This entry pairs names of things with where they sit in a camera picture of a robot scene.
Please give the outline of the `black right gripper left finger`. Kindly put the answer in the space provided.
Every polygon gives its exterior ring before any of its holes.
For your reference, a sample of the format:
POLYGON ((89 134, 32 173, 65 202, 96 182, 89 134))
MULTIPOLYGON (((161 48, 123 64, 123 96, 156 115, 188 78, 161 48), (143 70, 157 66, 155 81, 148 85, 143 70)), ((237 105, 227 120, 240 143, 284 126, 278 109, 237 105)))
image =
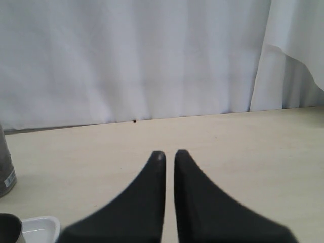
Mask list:
POLYGON ((66 227, 58 242, 161 242, 166 200, 166 156, 154 151, 114 200, 66 227))

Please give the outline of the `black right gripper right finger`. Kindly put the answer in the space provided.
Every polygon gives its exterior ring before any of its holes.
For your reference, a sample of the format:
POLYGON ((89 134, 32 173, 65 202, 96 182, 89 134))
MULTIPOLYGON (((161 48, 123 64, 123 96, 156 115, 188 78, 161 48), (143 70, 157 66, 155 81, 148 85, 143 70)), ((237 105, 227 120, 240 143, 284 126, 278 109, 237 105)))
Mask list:
POLYGON ((214 184, 187 150, 175 155, 174 200, 179 242, 296 242, 287 227, 214 184))

